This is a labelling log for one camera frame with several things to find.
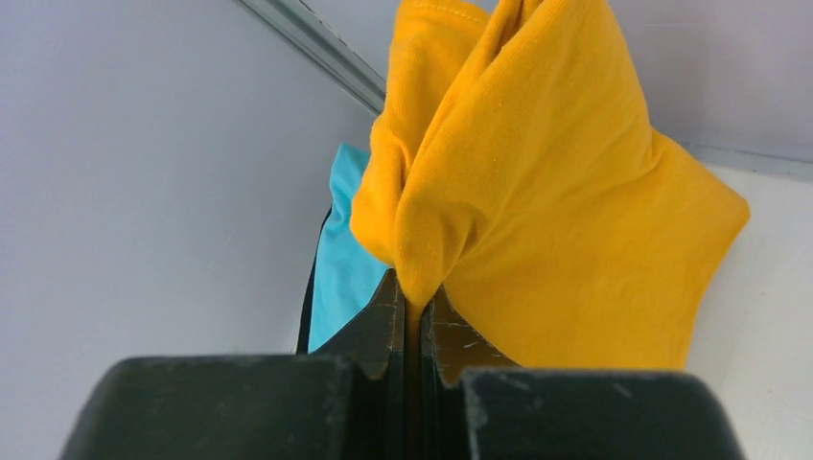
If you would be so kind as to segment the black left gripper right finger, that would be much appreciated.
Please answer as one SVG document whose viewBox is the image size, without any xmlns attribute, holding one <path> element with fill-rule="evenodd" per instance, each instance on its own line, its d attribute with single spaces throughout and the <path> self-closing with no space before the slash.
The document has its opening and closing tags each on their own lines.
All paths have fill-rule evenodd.
<svg viewBox="0 0 813 460">
<path fill-rule="evenodd" d="M 439 291 L 421 317 L 427 459 L 741 459 L 721 403 L 685 373 L 529 369 Z"/>
</svg>

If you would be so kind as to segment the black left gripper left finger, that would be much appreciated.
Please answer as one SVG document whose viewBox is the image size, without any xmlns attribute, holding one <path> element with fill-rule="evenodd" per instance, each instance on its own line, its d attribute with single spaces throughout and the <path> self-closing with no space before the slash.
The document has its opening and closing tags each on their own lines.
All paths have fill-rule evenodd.
<svg viewBox="0 0 813 460">
<path fill-rule="evenodd" d="M 305 355 L 144 356 L 99 380 L 65 459 L 401 459 L 405 297 L 387 271 Z"/>
</svg>

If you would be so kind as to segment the orange t shirt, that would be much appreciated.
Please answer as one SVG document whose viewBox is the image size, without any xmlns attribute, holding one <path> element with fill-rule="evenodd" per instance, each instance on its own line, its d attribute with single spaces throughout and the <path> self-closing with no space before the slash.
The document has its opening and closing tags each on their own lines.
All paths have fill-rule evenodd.
<svg viewBox="0 0 813 460">
<path fill-rule="evenodd" d="M 405 1 L 351 230 L 527 367 L 680 370 L 746 200 L 651 125 L 605 1 Z"/>
</svg>

